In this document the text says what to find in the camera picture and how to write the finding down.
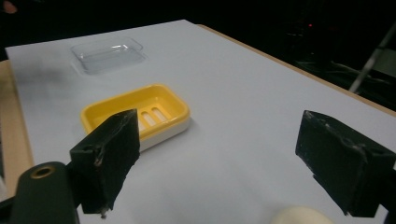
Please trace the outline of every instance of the clear plastic container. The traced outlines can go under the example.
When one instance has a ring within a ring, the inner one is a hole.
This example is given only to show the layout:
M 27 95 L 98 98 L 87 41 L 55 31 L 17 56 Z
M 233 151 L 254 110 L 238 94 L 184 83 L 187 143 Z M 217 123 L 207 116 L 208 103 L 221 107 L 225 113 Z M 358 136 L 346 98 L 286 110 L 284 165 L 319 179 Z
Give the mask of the clear plastic container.
M 142 48 L 132 38 L 118 36 L 75 45 L 71 50 L 78 59 L 79 69 L 87 74 L 96 74 L 142 62 L 145 59 L 140 53 Z

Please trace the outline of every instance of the soap dish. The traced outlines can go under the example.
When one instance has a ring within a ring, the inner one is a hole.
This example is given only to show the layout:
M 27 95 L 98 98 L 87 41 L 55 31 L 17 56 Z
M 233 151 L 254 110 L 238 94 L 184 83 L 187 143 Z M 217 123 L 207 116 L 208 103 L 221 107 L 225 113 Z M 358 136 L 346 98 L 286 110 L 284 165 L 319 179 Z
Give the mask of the soap dish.
M 80 117 L 86 133 L 90 133 L 111 115 L 134 108 L 140 151 L 183 132 L 190 123 L 188 106 L 163 84 L 148 85 L 87 105 Z

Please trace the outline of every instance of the transparent tray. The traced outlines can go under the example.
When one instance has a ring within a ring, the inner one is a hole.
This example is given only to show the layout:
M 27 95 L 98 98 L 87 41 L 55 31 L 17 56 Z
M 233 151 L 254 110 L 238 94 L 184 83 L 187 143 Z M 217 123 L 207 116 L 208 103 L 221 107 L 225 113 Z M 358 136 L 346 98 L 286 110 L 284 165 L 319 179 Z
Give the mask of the transparent tray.
M 113 114 L 137 109 L 140 151 L 186 130 L 190 110 L 163 84 L 152 84 L 87 105 L 80 114 L 86 133 L 90 133 Z
M 78 59 L 78 70 L 86 74 L 97 74 L 125 65 L 142 62 L 143 46 L 127 36 L 75 45 L 71 48 Z

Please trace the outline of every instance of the dark background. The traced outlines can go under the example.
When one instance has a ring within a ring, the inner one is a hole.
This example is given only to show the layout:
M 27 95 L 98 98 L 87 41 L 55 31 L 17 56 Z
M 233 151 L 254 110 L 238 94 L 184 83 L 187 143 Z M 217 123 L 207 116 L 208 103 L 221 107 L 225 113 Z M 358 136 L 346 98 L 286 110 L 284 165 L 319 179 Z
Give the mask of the dark background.
M 183 19 L 345 89 L 396 20 L 389 0 L 11 1 L 19 12 L 1 13 L 0 60 L 7 58 L 8 46 Z M 363 97 L 396 110 L 394 78 L 375 74 L 363 84 Z

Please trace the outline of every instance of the white table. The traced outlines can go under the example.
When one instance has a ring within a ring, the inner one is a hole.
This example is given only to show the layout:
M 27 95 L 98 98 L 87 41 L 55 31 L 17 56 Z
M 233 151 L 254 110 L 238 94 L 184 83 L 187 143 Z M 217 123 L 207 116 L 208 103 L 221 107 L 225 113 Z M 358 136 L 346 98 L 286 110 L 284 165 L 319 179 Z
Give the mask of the white table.
M 146 60 L 101 75 L 77 73 L 70 47 L 126 35 Z M 190 107 L 189 129 L 142 153 L 103 223 L 269 223 L 291 205 L 345 217 L 295 155 L 304 110 L 343 121 L 391 150 L 396 118 L 188 21 L 7 48 L 34 164 L 68 163 L 85 133 L 81 109 L 152 83 Z M 79 215 L 81 223 L 99 216 Z

